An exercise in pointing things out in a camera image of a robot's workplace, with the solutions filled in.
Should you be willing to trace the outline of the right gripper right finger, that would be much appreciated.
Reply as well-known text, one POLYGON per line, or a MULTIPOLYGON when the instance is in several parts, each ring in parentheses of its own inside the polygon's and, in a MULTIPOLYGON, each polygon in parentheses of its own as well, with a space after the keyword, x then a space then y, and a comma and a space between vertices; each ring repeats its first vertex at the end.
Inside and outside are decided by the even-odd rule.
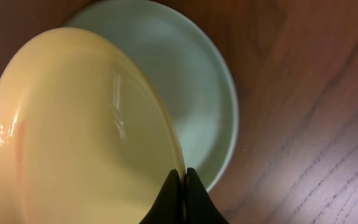
POLYGON ((215 207, 194 168, 187 168, 185 179, 187 224, 229 224, 215 207))

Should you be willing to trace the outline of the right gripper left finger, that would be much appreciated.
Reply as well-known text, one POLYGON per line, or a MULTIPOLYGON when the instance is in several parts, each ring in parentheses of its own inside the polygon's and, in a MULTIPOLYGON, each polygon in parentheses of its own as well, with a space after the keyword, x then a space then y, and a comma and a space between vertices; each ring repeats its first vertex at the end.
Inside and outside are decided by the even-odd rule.
POLYGON ((183 199, 178 171, 168 173, 154 204, 140 224, 182 224, 183 199))

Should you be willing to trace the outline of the yellow plate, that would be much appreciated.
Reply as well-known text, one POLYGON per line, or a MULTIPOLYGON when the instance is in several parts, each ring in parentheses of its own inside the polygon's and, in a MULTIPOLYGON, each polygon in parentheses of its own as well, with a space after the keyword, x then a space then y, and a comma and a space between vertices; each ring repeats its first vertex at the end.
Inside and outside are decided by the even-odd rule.
POLYGON ((0 223, 139 223, 184 174, 170 116, 112 42, 57 28, 0 79, 0 223))

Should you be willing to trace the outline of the light blue plate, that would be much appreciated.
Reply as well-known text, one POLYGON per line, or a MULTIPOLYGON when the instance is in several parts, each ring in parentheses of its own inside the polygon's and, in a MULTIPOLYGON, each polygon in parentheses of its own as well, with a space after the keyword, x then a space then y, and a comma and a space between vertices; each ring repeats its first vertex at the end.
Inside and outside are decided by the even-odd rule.
POLYGON ((172 117, 186 166, 211 190, 234 153, 239 106, 228 66, 209 37, 153 1, 100 1, 65 25, 103 36, 134 61, 172 117))

